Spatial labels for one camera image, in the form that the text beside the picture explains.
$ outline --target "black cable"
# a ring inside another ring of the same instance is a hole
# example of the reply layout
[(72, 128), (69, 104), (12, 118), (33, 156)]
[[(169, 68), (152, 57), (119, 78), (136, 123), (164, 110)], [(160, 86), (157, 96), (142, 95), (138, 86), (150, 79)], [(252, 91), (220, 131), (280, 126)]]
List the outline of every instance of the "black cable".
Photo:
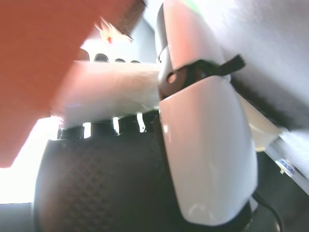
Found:
[(264, 206), (273, 213), (279, 225), (280, 232), (285, 232), (284, 221), (280, 214), (267, 201), (265, 201), (265, 199), (259, 194), (257, 190), (252, 196), (260, 205)]

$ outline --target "white plastic casing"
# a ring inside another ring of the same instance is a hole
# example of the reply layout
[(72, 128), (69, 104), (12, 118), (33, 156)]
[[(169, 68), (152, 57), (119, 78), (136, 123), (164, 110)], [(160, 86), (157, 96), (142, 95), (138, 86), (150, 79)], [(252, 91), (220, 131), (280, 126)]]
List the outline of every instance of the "white plastic casing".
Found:
[(209, 226), (232, 220), (257, 186), (254, 142), (232, 86), (208, 77), (159, 106), (183, 217)]

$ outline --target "white wall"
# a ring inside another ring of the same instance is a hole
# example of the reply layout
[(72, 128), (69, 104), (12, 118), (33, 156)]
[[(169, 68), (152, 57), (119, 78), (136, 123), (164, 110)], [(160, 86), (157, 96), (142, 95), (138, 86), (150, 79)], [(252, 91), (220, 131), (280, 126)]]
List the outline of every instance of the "white wall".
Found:
[(141, 63), (155, 63), (155, 35), (151, 27), (142, 18), (134, 28), (131, 37), (132, 43), (114, 42), (105, 43), (101, 39), (88, 39), (82, 45), (93, 60), (95, 54), (106, 54), (110, 62), (116, 58), (124, 59), (126, 62), (138, 60)]

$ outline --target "beige plastic part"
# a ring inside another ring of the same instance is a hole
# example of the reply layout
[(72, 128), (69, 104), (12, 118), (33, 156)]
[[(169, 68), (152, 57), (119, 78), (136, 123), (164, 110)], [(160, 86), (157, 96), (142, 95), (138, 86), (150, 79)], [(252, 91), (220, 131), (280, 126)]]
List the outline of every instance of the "beige plastic part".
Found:
[(253, 136), (255, 150), (264, 151), (266, 147), (281, 134), (271, 121), (264, 117), (257, 109), (238, 94), (238, 98), (247, 116), (250, 130)]

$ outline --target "blurred orange object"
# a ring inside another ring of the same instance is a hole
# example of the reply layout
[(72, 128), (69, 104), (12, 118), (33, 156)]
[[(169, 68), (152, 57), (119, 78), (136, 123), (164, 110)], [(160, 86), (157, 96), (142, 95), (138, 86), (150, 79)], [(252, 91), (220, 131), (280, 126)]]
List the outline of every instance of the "blurred orange object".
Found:
[(0, 7), (0, 167), (11, 166), (100, 17), (117, 25), (135, 0), (17, 0)]

